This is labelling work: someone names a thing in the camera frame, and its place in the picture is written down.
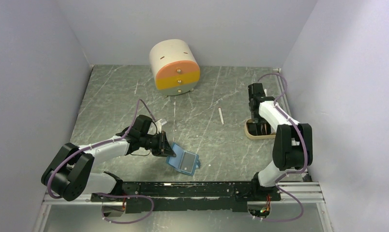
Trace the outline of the blue leather card holder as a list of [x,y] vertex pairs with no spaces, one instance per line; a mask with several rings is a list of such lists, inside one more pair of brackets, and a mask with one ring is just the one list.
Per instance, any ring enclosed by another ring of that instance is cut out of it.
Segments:
[[172,143],[172,150],[176,156],[167,157],[166,164],[173,167],[177,172],[193,176],[196,169],[201,167],[198,154],[184,150],[177,143]]

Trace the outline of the credit card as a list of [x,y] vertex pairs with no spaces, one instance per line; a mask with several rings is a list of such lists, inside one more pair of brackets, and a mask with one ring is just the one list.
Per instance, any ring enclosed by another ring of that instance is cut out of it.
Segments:
[[191,173],[195,166],[196,158],[195,154],[185,152],[182,156],[180,170]]

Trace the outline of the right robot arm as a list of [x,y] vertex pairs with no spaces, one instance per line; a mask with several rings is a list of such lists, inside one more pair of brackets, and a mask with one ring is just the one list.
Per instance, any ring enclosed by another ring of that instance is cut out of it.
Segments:
[[272,161],[255,175],[251,196],[264,199],[269,187],[275,186],[288,174],[304,172],[313,162],[312,127],[300,123],[283,110],[274,97],[267,96],[261,83],[248,85],[251,119],[244,130],[249,139],[274,138]]

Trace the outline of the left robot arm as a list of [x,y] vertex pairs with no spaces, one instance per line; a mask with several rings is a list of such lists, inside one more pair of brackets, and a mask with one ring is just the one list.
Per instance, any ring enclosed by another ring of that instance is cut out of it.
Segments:
[[110,172],[92,173],[92,168],[105,161],[133,154],[140,148],[157,157],[175,157],[166,133],[149,133],[154,120],[139,115],[133,125],[113,137],[92,145],[64,144],[41,177],[41,182],[54,199],[73,201],[81,194],[103,193],[117,201],[124,195],[123,180]]

